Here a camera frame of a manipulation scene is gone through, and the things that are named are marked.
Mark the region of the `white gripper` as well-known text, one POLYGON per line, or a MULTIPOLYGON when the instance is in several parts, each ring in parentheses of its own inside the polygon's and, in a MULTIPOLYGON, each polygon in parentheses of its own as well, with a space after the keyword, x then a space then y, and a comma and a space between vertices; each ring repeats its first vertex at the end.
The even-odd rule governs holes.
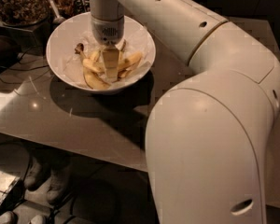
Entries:
MULTIPOLYGON (((124 18, 116 21, 103 21, 91 17, 91 30, 93 37, 100 45, 117 45, 124 34, 124 18)), ((105 76, 108 82, 118 79, 119 50, 116 47, 102 50, 105 66, 105 76)))

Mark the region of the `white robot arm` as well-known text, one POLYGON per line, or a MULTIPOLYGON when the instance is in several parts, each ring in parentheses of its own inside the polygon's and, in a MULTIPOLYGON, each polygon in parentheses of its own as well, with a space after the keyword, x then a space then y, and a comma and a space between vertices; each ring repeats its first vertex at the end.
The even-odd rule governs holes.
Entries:
POLYGON ((129 10, 193 72, 147 120, 160 224, 267 224, 265 152, 280 112, 280 62, 233 22, 191 0, 91 0, 96 39, 129 10))

